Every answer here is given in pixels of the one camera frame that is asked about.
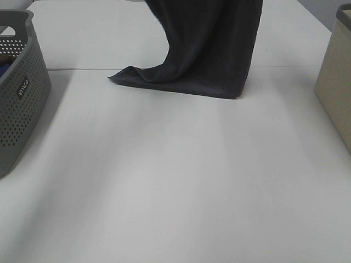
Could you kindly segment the beige fabric bin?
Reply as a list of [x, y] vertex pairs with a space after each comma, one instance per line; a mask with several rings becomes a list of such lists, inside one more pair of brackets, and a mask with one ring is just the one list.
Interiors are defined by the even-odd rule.
[[350, 4], [340, 5], [315, 93], [350, 150]]

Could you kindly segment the blue towel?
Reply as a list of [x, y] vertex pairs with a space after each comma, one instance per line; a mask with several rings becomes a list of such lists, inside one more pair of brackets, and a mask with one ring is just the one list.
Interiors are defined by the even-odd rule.
[[0, 77], [2, 77], [11, 67], [10, 63], [3, 63], [0, 65]]

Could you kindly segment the dark grey towel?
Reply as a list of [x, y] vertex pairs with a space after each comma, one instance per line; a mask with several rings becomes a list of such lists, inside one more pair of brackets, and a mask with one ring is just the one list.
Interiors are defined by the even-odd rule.
[[238, 98], [245, 86], [262, 0], [147, 1], [166, 34], [164, 62], [129, 66], [111, 81], [166, 92]]

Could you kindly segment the grey perforated plastic basket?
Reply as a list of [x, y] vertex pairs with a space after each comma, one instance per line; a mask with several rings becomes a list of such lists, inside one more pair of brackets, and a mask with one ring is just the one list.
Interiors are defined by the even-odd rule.
[[32, 18], [27, 10], [1, 10], [1, 26], [14, 30], [1, 36], [1, 64], [11, 64], [1, 77], [1, 177], [27, 144], [52, 86]]

